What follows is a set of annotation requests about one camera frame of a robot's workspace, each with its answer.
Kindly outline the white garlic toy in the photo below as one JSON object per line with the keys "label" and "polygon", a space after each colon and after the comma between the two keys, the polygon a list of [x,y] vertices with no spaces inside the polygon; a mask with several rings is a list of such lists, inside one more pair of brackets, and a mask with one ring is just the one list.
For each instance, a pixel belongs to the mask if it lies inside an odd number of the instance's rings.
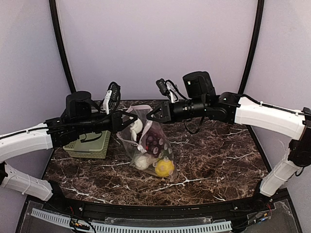
{"label": "white garlic toy", "polygon": [[143,130],[143,123],[140,119],[137,119],[130,125],[130,133],[132,141],[137,141],[138,134]]}

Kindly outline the clear zip top bag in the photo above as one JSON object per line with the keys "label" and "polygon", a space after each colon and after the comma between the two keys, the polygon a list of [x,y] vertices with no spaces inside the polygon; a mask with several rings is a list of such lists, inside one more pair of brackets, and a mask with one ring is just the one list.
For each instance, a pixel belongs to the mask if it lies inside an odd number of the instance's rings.
{"label": "clear zip top bag", "polygon": [[147,119],[151,111],[149,105],[130,106],[126,112],[138,119],[118,132],[117,137],[130,157],[132,167],[173,180],[177,176],[173,149],[160,124]]}

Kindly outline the dark red grapes bunch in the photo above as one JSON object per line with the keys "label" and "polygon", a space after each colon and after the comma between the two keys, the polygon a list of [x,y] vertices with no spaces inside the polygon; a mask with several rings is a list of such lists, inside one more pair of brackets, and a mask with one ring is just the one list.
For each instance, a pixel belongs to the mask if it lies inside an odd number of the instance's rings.
{"label": "dark red grapes bunch", "polygon": [[145,148],[148,154],[154,158],[161,157],[161,153],[168,148],[168,144],[165,142],[163,135],[158,130],[150,128],[145,135],[139,133],[137,136],[137,142],[141,142],[143,148]]}

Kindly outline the green leafy vegetable toy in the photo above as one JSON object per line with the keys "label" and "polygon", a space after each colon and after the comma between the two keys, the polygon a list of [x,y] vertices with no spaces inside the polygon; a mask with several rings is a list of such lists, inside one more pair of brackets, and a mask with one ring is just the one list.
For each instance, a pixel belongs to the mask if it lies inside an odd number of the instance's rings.
{"label": "green leafy vegetable toy", "polygon": [[138,170],[146,170],[156,160],[152,155],[145,153],[134,159],[134,167]]}

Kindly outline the yellow lemon toy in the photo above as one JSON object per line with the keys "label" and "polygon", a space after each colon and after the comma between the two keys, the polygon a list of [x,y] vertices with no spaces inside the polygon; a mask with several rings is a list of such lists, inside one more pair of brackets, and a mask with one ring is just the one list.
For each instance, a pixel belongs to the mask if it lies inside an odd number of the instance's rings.
{"label": "yellow lemon toy", "polygon": [[160,160],[156,167],[155,172],[159,177],[169,177],[174,173],[175,166],[171,160]]}

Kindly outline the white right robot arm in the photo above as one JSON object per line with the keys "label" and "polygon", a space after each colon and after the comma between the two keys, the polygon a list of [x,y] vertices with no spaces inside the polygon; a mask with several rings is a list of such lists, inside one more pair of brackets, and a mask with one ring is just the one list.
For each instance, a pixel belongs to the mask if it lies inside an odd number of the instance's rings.
{"label": "white right robot arm", "polygon": [[164,101],[147,119],[175,123],[196,117],[229,124],[255,126],[291,138],[289,153],[259,183],[261,196],[271,197],[297,171],[311,164],[311,111],[291,110],[257,101],[246,94],[224,92],[217,95],[206,71],[183,77],[186,100]]}

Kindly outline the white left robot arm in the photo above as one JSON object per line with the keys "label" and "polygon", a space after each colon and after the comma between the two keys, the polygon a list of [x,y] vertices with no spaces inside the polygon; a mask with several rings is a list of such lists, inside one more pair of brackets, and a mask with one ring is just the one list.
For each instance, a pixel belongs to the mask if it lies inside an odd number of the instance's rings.
{"label": "white left robot arm", "polygon": [[60,117],[0,137],[0,185],[48,201],[61,192],[57,184],[25,174],[7,164],[6,160],[33,151],[62,147],[88,133],[117,133],[137,118],[120,110],[101,112],[89,92],[72,93],[66,97],[66,108]]}

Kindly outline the green perforated plastic basket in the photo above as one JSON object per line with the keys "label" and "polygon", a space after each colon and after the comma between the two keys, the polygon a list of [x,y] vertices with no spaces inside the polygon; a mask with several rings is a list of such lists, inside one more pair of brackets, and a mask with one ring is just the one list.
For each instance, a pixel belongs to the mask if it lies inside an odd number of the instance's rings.
{"label": "green perforated plastic basket", "polygon": [[105,159],[110,140],[110,131],[87,133],[70,142],[63,149],[72,158]]}

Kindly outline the black right frame post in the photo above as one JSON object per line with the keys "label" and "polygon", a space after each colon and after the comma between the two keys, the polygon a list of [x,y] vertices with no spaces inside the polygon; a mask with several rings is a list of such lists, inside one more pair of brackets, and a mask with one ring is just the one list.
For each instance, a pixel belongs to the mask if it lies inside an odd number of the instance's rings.
{"label": "black right frame post", "polygon": [[250,71],[252,68],[252,64],[253,64],[256,48],[257,48],[257,43],[259,39],[263,10],[264,10],[264,3],[265,3],[265,0],[257,1],[257,9],[256,9],[252,37],[250,41],[248,55],[247,55],[246,62],[245,62],[244,71],[242,74],[242,79],[241,79],[240,86],[238,89],[238,94],[244,93],[247,82],[248,82],[248,78],[249,78]]}

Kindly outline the black frame post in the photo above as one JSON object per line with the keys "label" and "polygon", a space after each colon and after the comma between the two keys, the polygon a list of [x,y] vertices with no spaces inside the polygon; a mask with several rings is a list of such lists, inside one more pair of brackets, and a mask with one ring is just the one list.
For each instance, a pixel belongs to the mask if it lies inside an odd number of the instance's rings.
{"label": "black frame post", "polygon": [[76,92],[76,87],[73,81],[73,77],[72,77],[71,70],[69,67],[69,61],[68,61],[67,54],[65,51],[65,46],[64,46],[64,41],[63,41],[61,26],[60,26],[60,18],[59,18],[58,9],[57,9],[57,1],[49,0],[49,8],[50,8],[54,35],[55,35],[63,71],[65,74],[65,78],[66,78],[70,92],[74,93]]}
{"label": "black frame post", "polygon": [[240,86],[238,89],[238,94],[244,93],[247,82],[248,82],[248,78],[249,78],[250,71],[252,68],[252,64],[253,64],[256,48],[257,48],[257,43],[259,39],[263,10],[264,10],[264,3],[265,3],[265,0],[257,1],[257,9],[256,9],[252,37],[250,41],[248,55],[247,55],[246,62],[245,62],[244,71],[242,74],[242,79],[241,79]]}

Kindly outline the black front table rail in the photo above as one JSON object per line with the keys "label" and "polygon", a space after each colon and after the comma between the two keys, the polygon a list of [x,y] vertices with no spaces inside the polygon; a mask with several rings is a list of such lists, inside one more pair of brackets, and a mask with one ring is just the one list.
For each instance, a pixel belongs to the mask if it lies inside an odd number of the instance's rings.
{"label": "black front table rail", "polygon": [[86,220],[104,220],[107,217],[133,218],[133,219],[182,219],[192,217],[210,216],[212,219],[226,219],[242,223],[248,216],[258,211],[276,210],[279,202],[293,209],[293,202],[287,188],[280,189],[265,205],[254,207],[254,197],[222,201],[208,204],[184,206],[130,206],[103,204],[80,201],[60,197],[43,204],[48,210],[76,215]]}

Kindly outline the black left frame post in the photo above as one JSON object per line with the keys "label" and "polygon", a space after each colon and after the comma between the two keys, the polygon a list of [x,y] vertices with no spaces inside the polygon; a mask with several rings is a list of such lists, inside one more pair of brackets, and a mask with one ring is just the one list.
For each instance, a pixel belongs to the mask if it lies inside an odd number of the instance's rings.
{"label": "black left frame post", "polygon": [[66,78],[70,92],[74,93],[76,92],[76,87],[73,81],[73,77],[72,77],[71,70],[69,67],[69,61],[68,61],[67,54],[65,51],[65,46],[64,46],[64,41],[63,41],[61,26],[60,26],[60,18],[59,18],[58,9],[57,9],[57,1],[49,0],[49,8],[50,8],[54,35],[55,35],[63,71],[65,74],[65,78]]}

